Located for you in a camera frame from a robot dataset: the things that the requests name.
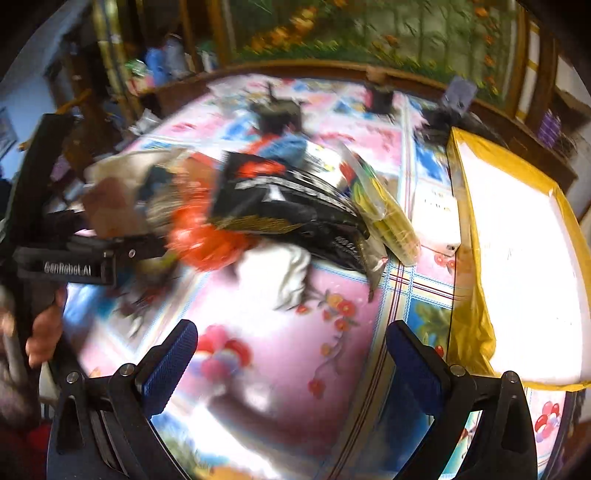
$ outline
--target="human hand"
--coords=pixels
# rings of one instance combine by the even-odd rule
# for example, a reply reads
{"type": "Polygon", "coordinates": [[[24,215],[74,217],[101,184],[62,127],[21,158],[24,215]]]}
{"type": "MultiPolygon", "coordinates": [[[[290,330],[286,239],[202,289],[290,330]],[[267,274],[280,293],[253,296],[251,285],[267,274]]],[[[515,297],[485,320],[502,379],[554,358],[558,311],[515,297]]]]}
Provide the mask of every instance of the human hand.
{"type": "MultiPolygon", "coordinates": [[[[62,313],[67,300],[67,290],[61,287],[56,291],[56,300],[47,310],[41,312],[33,322],[33,335],[27,339],[25,352],[29,365],[39,367],[53,357],[57,342],[63,332],[62,313]]],[[[11,335],[15,329],[14,318],[10,314],[2,317],[2,333],[11,335]]]]}

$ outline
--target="red plastic bag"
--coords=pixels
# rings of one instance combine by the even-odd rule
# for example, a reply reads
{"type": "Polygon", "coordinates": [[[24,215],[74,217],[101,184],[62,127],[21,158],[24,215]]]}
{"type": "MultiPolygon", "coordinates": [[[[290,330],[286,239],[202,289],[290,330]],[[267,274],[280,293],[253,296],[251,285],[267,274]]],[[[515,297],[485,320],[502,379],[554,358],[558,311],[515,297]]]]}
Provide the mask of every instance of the red plastic bag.
{"type": "Polygon", "coordinates": [[[168,235],[168,248],[202,271],[231,265],[254,245],[249,235],[218,229],[207,222],[217,175],[215,164],[203,154],[185,160],[176,175],[184,205],[173,213],[173,229],[168,235]]]}

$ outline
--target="tablecloth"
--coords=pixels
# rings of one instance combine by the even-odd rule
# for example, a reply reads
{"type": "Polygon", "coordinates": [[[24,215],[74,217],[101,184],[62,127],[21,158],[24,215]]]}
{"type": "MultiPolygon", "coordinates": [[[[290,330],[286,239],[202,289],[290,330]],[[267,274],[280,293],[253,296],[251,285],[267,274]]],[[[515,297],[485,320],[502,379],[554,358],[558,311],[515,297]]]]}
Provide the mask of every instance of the tablecloth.
{"type": "MultiPolygon", "coordinates": [[[[397,93],[396,114],[365,113],[364,87],[313,79],[233,77],[234,118],[205,95],[134,143],[130,150],[195,148],[223,160],[258,139],[248,102],[266,95],[304,102],[304,127],[325,144],[340,139],[390,185],[410,216],[418,183],[451,192],[447,157],[419,144],[414,128],[427,102],[397,93]]],[[[212,385],[189,365],[165,412],[153,423],[175,457],[196,478],[241,471],[244,478],[391,479],[410,457],[432,418],[420,412],[395,375],[384,332],[404,319],[425,344],[445,355],[454,295],[453,258],[423,248],[418,264],[391,261],[372,303],[362,275],[315,261],[307,300],[289,312],[262,312],[227,269],[202,274],[180,267],[146,294],[131,278],[116,293],[70,285],[67,331],[92,375],[136,362],[181,318],[200,334],[216,326],[248,355],[229,382],[212,385]],[[347,314],[354,323],[339,323],[347,314]]],[[[550,458],[564,392],[526,390],[536,435],[538,472],[550,458]]],[[[473,413],[442,478],[457,472],[475,433],[473,413]]]]}

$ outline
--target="textured blue pad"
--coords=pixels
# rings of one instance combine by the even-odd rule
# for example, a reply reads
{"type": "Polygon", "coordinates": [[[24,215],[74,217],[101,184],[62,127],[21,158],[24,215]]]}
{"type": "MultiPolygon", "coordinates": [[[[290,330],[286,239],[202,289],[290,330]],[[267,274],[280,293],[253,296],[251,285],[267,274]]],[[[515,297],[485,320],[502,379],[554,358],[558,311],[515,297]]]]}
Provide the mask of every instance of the textured blue pad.
{"type": "Polygon", "coordinates": [[[197,327],[193,322],[182,320],[163,344],[156,347],[167,350],[159,352],[162,355],[160,361],[141,385],[142,408],[147,418],[163,412],[195,353],[196,345],[197,327]]]}
{"type": "Polygon", "coordinates": [[[388,325],[386,329],[386,345],[396,363],[396,374],[401,375],[408,384],[422,411],[437,417],[443,410],[446,400],[441,382],[396,322],[388,325]]]}

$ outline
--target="black package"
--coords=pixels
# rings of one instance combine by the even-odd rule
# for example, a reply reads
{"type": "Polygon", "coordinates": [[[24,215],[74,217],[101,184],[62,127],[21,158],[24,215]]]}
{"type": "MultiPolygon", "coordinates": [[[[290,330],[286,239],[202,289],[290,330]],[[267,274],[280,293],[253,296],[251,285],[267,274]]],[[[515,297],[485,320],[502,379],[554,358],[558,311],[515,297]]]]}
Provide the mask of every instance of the black package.
{"type": "Polygon", "coordinates": [[[324,180],[274,160],[230,153],[209,222],[305,248],[365,273],[359,243],[369,231],[351,201],[324,180]]]}

